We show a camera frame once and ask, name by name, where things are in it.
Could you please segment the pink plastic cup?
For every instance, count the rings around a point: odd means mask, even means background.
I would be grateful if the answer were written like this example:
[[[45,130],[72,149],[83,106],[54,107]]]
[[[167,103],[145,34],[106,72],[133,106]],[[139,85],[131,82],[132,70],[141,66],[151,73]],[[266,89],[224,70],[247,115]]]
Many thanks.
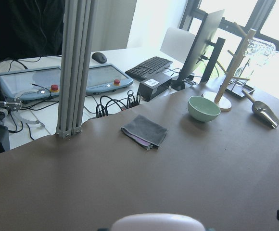
[[[167,213],[135,214],[117,220],[111,231],[204,231],[204,225],[185,215]]]

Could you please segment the black glass holder tray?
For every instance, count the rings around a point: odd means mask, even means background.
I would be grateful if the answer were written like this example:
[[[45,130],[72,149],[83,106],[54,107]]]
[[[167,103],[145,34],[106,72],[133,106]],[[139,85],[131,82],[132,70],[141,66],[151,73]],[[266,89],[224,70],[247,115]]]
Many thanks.
[[[248,86],[247,84],[242,86],[236,83],[230,83],[226,88],[227,93],[231,94],[239,100],[245,97],[244,93],[242,92],[243,90],[245,92],[248,92],[249,94],[252,94],[255,91],[255,88]]]

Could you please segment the metal scoop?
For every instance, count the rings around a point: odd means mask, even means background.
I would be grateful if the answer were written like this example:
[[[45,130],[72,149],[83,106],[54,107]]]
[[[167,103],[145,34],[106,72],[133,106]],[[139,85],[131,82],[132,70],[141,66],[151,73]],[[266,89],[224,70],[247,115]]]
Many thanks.
[[[279,119],[272,109],[262,101],[257,101],[251,94],[242,90],[242,93],[252,102],[252,112],[272,128],[277,128]]]

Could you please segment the green bowl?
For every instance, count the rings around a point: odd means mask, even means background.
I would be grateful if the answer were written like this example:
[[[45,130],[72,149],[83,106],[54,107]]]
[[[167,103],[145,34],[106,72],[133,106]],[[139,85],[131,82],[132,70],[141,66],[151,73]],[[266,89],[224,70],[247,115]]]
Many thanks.
[[[191,96],[188,99],[188,112],[198,121],[210,122],[220,115],[221,110],[214,102],[202,96]]]

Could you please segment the wooden mug tree stand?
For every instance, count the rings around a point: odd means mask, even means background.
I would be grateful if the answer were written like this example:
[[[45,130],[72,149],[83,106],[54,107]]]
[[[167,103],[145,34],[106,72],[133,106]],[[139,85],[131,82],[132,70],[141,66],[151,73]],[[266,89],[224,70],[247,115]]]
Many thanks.
[[[247,47],[249,45],[249,40],[253,39],[256,31],[254,29],[250,29],[248,33],[245,33],[243,29],[236,23],[234,22],[235,27],[242,33],[243,40],[240,48],[237,49],[235,54],[232,54],[229,50],[228,52],[233,56],[232,58],[232,63],[226,71],[226,76],[223,81],[223,83],[220,85],[219,90],[217,93],[212,92],[212,91],[206,91],[202,94],[202,96],[212,102],[214,102],[221,111],[223,112],[228,112],[231,110],[232,104],[231,102],[223,96],[229,81],[232,80],[233,78],[235,79],[240,79],[240,77],[235,77],[234,73],[236,69],[239,67],[240,63],[242,62],[243,58],[245,57],[245,52],[247,50]]]

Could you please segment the grey folded cloth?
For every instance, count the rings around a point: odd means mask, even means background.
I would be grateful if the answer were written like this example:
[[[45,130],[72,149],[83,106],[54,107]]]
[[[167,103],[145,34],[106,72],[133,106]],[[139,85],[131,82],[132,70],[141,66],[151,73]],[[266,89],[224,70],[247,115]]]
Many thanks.
[[[142,115],[136,116],[131,122],[123,125],[121,130],[126,130],[130,134],[152,143],[153,148],[160,147],[167,134],[166,128]]]

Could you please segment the wine glass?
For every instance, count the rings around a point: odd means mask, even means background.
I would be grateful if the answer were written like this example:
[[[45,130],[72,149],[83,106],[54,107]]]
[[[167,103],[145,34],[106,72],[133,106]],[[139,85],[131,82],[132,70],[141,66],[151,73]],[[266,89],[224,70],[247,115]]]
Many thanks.
[[[244,56],[248,57],[253,63],[263,66],[277,53],[274,43],[253,38],[248,40]]]

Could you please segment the pink folded cloth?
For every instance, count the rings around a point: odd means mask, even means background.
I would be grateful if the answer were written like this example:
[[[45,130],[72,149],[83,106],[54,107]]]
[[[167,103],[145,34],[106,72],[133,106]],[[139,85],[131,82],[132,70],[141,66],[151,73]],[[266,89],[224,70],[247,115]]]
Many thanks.
[[[140,146],[142,146],[143,148],[145,148],[146,150],[152,149],[153,148],[153,144],[150,142],[147,142],[135,135],[130,134],[129,132],[127,132],[126,130],[122,130],[122,132],[127,135],[129,138],[131,138],[133,141],[135,141],[137,144],[139,144]]]

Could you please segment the black box device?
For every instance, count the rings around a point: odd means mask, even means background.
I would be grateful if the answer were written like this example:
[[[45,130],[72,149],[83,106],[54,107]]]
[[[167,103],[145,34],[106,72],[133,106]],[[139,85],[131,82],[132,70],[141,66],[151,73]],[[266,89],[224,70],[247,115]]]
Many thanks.
[[[164,73],[155,74],[140,82],[138,93],[144,101],[148,102],[168,89],[171,79],[170,76]]]

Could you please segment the black computer monitor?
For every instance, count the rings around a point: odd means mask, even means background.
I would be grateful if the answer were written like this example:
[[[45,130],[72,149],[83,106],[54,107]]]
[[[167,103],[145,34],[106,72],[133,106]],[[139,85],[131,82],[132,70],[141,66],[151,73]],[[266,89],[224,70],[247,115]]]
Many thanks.
[[[212,70],[216,64],[218,56],[222,50],[225,40],[218,38],[217,43],[212,43],[211,40],[217,31],[219,24],[223,18],[225,10],[219,10],[212,13],[206,13],[195,36],[194,42],[187,55],[186,61],[178,75],[177,80],[171,81],[171,88],[179,91],[185,89],[185,80],[191,77],[193,71],[200,64],[200,60],[204,57],[209,45],[213,46],[213,52],[209,58],[209,62],[205,68],[201,82],[207,82],[211,76]]]

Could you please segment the black keyboard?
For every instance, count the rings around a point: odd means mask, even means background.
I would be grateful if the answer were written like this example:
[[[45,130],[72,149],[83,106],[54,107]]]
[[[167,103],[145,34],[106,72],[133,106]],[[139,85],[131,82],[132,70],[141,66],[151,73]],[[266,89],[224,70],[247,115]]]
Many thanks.
[[[162,72],[171,64],[172,61],[155,56],[127,70],[125,74],[137,81],[143,81],[154,74]]]

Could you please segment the blue teach pendant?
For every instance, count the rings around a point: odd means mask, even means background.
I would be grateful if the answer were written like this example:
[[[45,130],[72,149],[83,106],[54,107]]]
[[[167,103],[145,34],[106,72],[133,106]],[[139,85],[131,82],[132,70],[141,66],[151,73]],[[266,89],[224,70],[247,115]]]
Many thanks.
[[[0,88],[9,99],[43,100],[59,95],[60,77],[59,66],[4,72],[0,73]]]
[[[132,84],[133,79],[113,64],[96,65],[89,68],[86,94],[113,92]]]

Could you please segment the black computer mouse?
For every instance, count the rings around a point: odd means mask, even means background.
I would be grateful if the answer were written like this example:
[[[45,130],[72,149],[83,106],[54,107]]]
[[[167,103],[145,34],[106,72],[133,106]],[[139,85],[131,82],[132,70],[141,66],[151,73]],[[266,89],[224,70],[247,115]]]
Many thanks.
[[[104,64],[107,62],[107,57],[101,52],[93,53],[91,58],[100,64]]]

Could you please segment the person in black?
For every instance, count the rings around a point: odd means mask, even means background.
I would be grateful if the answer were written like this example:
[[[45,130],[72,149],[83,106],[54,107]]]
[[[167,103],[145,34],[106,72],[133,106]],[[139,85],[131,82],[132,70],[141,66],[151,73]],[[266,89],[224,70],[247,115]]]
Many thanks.
[[[63,0],[0,0],[0,61],[60,55]]]

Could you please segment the aluminium frame post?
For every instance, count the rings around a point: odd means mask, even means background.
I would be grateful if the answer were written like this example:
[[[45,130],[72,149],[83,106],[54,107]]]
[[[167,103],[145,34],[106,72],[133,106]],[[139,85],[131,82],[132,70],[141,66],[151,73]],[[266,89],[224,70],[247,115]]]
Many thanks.
[[[65,2],[56,127],[56,133],[61,138],[81,132],[96,10],[95,0]]]

